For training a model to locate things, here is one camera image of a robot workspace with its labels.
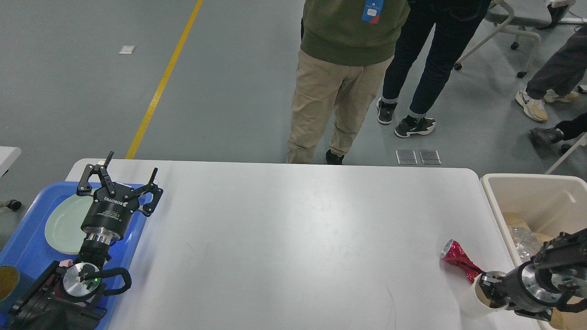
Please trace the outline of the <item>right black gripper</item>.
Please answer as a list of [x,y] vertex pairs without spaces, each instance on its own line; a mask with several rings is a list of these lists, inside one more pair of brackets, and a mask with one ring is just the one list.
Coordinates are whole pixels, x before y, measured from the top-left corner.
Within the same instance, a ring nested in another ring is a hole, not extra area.
[[478,276],[478,298],[487,307],[506,307],[516,315],[551,321],[553,292],[539,282],[534,264],[522,264],[508,272],[482,272]]

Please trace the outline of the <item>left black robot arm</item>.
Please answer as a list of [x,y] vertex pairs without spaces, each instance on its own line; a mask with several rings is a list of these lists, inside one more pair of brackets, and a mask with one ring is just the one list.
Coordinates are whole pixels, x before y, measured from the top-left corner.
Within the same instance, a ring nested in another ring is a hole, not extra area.
[[1,299],[3,330],[102,330],[116,297],[131,288],[128,268],[145,219],[163,189],[124,184],[104,163],[88,164],[79,182],[44,188],[1,252],[17,270]]

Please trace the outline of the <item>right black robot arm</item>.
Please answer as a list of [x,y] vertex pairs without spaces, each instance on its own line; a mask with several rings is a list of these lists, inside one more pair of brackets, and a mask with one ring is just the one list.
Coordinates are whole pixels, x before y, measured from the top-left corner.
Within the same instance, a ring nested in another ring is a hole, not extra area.
[[586,310],[586,230],[560,232],[512,271],[483,272],[476,285],[491,308],[549,322],[554,309]]

